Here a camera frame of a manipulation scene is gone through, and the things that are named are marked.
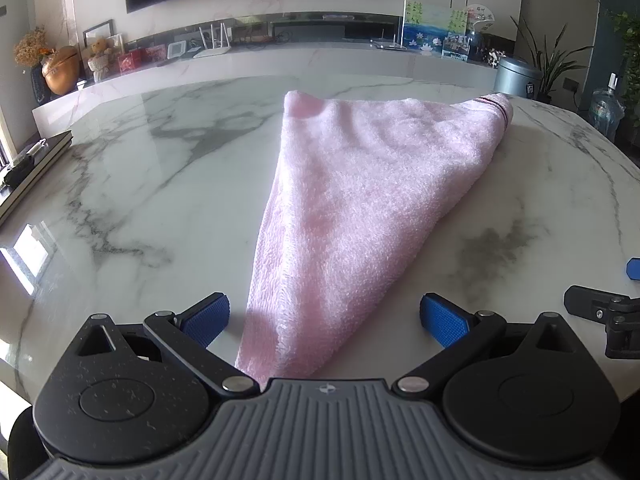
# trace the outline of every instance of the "white device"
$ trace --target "white device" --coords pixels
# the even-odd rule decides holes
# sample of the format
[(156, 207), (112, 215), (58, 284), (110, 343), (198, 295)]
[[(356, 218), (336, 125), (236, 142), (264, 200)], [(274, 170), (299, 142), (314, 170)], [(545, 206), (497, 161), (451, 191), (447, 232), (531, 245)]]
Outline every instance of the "white device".
[(187, 41), (176, 41), (175, 43), (169, 43), (169, 47), (166, 51), (166, 58), (173, 59), (174, 57), (180, 57), (187, 51)]
[(204, 41), (204, 34), (202, 32), (202, 27), (200, 27), (200, 37), (202, 38), (202, 44), (205, 46), (203, 51), (197, 53), (196, 57), (209, 57), (209, 56), (219, 56), (220, 54), (226, 54), (229, 50), (231, 50), (231, 45), (229, 44), (229, 36), (226, 33), (226, 27), (224, 23), (220, 23), (220, 41), (218, 42), (220, 46), (216, 46), (216, 37), (213, 34), (213, 23), (211, 23), (211, 46), (212, 48), (207, 48), (207, 44)]

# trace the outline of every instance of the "red box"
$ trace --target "red box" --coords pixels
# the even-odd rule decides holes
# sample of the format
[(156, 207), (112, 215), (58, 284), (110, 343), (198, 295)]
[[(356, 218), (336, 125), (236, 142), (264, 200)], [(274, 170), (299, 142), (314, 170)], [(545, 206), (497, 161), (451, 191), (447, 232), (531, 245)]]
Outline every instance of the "red box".
[(148, 46), (141, 50), (142, 61), (145, 63), (156, 63), (166, 59), (166, 45)]
[(126, 74), (142, 66), (142, 52), (141, 49), (131, 50), (126, 54), (118, 56), (118, 65), (120, 66), (120, 73)]

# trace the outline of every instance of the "flower painting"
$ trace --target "flower painting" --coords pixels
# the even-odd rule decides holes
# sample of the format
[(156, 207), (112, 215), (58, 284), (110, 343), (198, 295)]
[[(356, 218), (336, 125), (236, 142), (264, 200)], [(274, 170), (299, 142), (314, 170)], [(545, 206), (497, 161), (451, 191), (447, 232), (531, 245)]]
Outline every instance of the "flower painting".
[(442, 56), (442, 45), (450, 34), (456, 38), (465, 35), (467, 17), (466, 9), (446, 9), (406, 0), (402, 44), (424, 56)]

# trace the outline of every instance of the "figurine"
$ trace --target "figurine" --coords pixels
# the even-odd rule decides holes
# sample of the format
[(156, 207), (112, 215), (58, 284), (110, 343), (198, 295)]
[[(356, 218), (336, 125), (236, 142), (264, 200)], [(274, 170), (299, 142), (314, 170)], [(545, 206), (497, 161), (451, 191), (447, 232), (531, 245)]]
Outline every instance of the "figurine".
[(92, 44), (91, 52), (92, 56), (87, 63), (94, 72), (94, 81), (99, 83), (109, 75), (109, 56), (113, 49), (107, 47), (107, 40), (98, 38)]

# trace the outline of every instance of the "marble table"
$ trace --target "marble table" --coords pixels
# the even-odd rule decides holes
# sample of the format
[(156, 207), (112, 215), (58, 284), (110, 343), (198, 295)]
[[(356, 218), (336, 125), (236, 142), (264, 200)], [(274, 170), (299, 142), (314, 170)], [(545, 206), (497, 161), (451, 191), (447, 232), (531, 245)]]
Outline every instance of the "marble table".
[[(482, 94), (384, 76), (262, 76), (97, 107), (0, 228), (3, 254), (24, 262), (0, 256), (0, 380), (33, 400), (90, 314), (141, 322), (217, 290), (232, 317), (210, 349), (233, 362), (291, 89), (446, 103)], [(420, 297), (434, 291), (513, 322), (560, 312), (620, 398), (640, 387), (640, 364), (607, 359), (604, 328), (562, 306), (573, 284), (640, 296), (625, 275), (640, 255), (640, 171), (575, 114), (519, 98), (513, 107), (486, 173), (318, 376), (391, 381), (434, 355), (418, 322)]]

